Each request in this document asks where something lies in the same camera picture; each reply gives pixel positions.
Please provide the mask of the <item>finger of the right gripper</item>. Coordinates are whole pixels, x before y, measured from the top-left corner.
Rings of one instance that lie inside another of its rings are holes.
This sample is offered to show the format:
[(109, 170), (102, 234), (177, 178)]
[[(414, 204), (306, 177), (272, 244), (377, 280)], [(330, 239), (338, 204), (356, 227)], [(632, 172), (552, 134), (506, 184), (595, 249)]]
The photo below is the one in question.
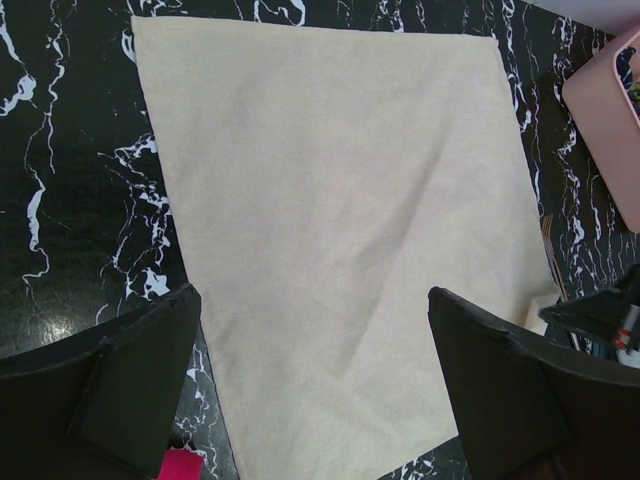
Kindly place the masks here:
[(639, 273), (585, 297), (542, 308), (545, 322), (606, 345), (639, 344)]

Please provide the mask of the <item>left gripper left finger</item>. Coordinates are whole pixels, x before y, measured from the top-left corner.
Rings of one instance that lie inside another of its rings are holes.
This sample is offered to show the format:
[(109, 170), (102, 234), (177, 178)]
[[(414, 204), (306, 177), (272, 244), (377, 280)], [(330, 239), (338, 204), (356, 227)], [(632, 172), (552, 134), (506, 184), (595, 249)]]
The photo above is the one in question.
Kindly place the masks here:
[(184, 284), (1, 361), (4, 479), (155, 479), (200, 325)]

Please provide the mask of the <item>beige cloth napkin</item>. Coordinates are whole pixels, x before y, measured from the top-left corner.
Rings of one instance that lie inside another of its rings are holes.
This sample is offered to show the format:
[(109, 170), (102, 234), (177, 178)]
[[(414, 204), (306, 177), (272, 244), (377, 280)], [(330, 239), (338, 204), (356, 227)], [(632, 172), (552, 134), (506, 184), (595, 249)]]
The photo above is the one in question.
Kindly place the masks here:
[(555, 289), (496, 39), (136, 17), (243, 479), (377, 479), (457, 429), (427, 320)]

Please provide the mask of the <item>pink divided tray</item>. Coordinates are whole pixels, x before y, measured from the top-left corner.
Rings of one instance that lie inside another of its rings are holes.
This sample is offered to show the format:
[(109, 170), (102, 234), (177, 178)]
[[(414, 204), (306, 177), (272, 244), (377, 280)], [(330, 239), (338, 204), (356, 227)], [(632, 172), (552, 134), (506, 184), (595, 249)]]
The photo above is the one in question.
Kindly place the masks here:
[(639, 118), (616, 68), (639, 26), (610, 40), (562, 86), (562, 98), (628, 230), (639, 231)]

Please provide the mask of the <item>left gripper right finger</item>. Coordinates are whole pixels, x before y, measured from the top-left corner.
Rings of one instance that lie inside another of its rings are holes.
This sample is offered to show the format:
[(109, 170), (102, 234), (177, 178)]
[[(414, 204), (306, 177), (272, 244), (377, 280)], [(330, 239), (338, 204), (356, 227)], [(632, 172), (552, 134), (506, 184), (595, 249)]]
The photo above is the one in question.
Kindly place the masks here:
[(429, 324), (474, 479), (636, 479), (639, 372), (558, 346), (453, 292)]

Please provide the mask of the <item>blue patterned rolled sock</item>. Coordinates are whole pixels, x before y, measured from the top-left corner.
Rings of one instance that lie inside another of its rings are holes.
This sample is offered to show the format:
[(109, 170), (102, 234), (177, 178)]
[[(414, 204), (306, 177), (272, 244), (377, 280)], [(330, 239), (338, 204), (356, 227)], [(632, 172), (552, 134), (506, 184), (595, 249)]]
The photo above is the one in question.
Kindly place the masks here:
[(631, 61), (637, 56), (638, 50), (635, 47), (626, 47), (616, 57), (616, 71), (636, 116), (639, 116), (639, 79), (634, 76), (631, 65)]

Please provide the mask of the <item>red folded cloth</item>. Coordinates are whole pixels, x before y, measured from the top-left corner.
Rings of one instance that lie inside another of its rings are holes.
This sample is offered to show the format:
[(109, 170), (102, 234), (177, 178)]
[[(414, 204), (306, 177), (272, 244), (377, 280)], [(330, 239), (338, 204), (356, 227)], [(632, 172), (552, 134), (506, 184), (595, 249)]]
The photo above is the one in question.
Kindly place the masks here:
[(184, 449), (166, 451), (157, 480), (199, 480), (204, 459)]

